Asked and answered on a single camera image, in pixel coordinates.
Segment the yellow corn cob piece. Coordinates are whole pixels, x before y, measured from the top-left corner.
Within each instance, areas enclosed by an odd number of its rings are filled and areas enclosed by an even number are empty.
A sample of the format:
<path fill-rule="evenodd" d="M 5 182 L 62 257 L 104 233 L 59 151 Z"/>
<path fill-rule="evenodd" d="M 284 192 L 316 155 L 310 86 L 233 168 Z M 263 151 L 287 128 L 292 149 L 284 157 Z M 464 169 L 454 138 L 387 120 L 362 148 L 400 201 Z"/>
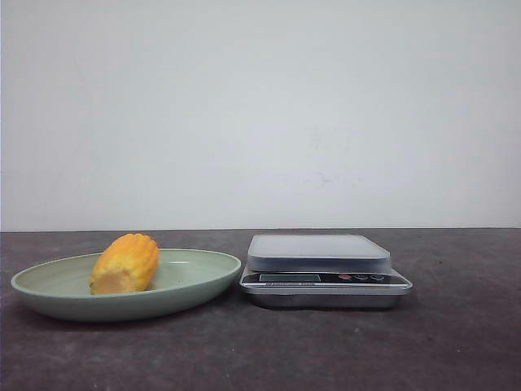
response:
<path fill-rule="evenodd" d="M 145 291 L 159 265 L 160 250 L 149 236 L 128 233 L 107 247 L 94 264 L 90 294 Z"/>

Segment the silver digital kitchen scale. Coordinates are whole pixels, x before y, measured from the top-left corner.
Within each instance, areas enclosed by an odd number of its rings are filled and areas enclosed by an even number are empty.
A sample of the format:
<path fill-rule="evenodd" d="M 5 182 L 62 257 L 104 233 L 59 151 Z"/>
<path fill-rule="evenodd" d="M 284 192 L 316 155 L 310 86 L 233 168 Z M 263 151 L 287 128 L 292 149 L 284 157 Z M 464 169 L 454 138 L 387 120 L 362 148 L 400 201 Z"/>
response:
<path fill-rule="evenodd" d="M 258 306 L 392 308 L 413 284 L 363 235 L 255 235 L 239 280 Z"/>

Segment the light green oval plate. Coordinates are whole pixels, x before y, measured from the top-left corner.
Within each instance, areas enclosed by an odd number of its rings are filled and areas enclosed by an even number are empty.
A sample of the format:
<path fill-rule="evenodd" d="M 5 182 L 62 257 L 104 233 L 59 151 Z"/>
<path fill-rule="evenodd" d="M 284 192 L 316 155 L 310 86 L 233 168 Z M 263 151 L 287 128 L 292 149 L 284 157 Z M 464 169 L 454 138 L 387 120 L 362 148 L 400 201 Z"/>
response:
<path fill-rule="evenodd" d="M 97 253 L 65 257 L 14 275 L 11 286 L 29 309 L 76 322 L 148 319 L 187 310 L 222 294 L 241 271 L 232 255 L 201 249 L 162 248 L 143 292 L 92 295 L 89 277 Z"/>

